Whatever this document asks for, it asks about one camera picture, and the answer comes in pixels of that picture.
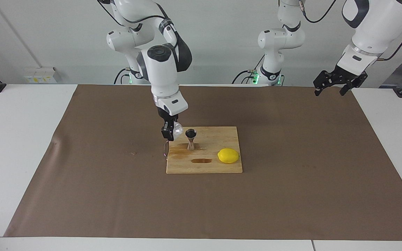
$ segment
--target white robotic arm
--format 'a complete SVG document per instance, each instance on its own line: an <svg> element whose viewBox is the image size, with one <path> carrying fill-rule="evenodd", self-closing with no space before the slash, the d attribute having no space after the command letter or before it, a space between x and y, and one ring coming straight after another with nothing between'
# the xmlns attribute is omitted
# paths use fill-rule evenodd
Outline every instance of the white robotic arm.
<svg viewBox="0 0 402 251"><path fill-rule="evenodd" d="M305 42L305 32L300 28L299 0L281 0L277 16L283 27L262 31L258 37L258 44L265 51L265 60L255 82L258 84L277 85L284 61L280 50L298 48Z"/></svg>
<svg viewBox="0 0 402 251"><path fill-rule="evenodd" d="M158 114L164 119L162 134L164 138L173 141L178 114L188 108L179 91L177 73L190 66L190 49L163 8L152 0L98 1L109 3L114 18L124 26L122 30L113 30L107 35L108 45L126 56L134 84L150 82ZM150 49L138 49L137 46L154 39L154 28L159 30L167 43Z"/></svg>
<svg viewBox="0 0 402 251"><path fill-rule="evenodd" d="M335 84L344 84L342 96L360 87L367 78L367 67L402 33L402 0L346 0L342 16L356 33L334 71L324 70L314 80L317 96Z"/></svg>

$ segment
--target lemon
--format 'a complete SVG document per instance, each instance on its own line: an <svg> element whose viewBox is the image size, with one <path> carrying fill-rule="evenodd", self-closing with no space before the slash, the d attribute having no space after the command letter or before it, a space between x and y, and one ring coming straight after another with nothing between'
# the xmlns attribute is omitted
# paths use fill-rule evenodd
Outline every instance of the lemon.
<svg viewBox="0 0 402 251"><path fill-rule="evenodd" d="M223 163L232 164L238 160L239 155L234 149L224 148L218 152L218 158Z"/></svg>

